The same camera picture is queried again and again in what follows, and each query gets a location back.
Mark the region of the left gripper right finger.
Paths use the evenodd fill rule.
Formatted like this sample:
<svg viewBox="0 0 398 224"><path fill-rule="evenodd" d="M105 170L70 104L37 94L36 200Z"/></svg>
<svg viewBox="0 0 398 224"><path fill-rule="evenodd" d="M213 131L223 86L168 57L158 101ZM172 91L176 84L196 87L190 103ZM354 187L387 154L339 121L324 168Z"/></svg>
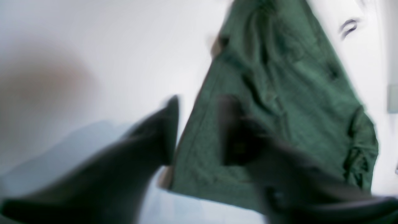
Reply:
<svg viewBox="0 0 398 224"><path fill-rule="evenodd" d="M396 224L397 198L376 197L323 171L267 131L233 95L218 99L221 160L250 176L269 224Z"/></svg>

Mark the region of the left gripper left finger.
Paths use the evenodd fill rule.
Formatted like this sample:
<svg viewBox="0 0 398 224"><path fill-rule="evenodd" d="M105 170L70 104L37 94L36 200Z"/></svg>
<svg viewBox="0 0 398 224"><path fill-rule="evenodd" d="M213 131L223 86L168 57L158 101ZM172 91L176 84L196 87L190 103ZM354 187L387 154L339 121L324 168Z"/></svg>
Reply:
<svg viewBox="0 0 398 224"><path fill-rule="evenodd" d="M147 186L172 164L179 99L98 152L54 184L6 198L1 214L22 224L135 224Z"/></svg>

